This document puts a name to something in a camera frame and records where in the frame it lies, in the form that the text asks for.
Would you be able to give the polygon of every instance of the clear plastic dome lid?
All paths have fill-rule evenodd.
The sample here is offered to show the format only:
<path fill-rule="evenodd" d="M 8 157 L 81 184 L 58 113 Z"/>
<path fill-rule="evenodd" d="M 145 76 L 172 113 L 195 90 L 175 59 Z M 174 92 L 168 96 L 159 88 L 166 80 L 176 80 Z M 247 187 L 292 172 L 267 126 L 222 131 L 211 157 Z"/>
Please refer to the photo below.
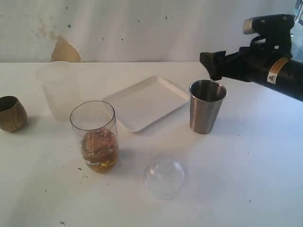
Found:
<path fill-rule="evenodd" d="M 144 170 L 147 188 L 160 199 L 172 199 L 184 182 L 181 164 L 170 157 L 158 156 Z"/>

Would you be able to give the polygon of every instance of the table surface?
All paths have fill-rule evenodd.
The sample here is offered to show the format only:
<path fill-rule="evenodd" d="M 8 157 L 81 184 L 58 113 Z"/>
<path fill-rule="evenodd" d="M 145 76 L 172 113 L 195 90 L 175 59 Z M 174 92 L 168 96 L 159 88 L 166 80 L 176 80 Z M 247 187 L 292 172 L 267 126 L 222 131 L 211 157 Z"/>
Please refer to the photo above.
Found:
<path fill-rule="evenodd" d="M 35 79 L 41 66 L 0 64 L 0 96 L 18 97 L 29 116 L 20 131 L 0 131 L 0 226 L 302 226 L 301 102 L 223 79 L 228 96 L 209 135 L 191 131 L 189 104 L 140 133 L 118 126 L 119 161 L 97 174 L 82 160 L 69 122 L 52 118 Z M 207 78 L 198 62 L 72 67 L 84 100 L 101 100 L 154 75 L 185 91 Z M 179 160 L 186 172 L 173 200 L 158 200 L 143 185 L 143 170 L 159 153 Z"/>

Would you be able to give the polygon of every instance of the yellow warning sticker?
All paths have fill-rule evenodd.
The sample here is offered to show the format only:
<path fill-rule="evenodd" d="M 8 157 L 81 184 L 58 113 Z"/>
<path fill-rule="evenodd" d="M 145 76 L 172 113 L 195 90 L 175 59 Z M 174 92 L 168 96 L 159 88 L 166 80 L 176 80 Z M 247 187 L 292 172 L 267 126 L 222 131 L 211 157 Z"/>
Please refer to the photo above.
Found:
<path fill-rule="evenodd" d="M 276 83 L 276 78 L 282 69 L 283 66 L 285 66 L 286 63 L 289 62 L 289 59 L 284 57 L 280 58 L 275 62 L 275 64 L 271 67 L 269 70 L 268 76 L 267 76 L 267 82 L 275 84 Z"/>

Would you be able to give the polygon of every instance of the brown bowl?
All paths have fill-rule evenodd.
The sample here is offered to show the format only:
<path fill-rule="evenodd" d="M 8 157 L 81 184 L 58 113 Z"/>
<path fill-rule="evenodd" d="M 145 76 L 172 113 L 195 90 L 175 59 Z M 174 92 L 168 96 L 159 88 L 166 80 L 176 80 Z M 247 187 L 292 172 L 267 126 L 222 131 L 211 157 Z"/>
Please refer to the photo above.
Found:
<path fill-rule="evenodd" d="M 27 121 L 23 105 L 14 96 L 0 98 L 0 128 L 4 131 L 21 129 Z"/>

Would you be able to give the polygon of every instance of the white plastic plate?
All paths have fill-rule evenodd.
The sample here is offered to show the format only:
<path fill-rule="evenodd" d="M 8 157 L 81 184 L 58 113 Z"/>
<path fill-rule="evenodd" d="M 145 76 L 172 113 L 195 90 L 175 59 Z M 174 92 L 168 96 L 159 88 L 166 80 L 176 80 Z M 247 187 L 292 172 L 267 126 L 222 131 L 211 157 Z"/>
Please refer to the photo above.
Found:
<path fill-rule="evenodd" d="M 189 101 L 189 95 L 161 77 L 150 77 L 104 99 L 126 130 L 138 132 Z"/>

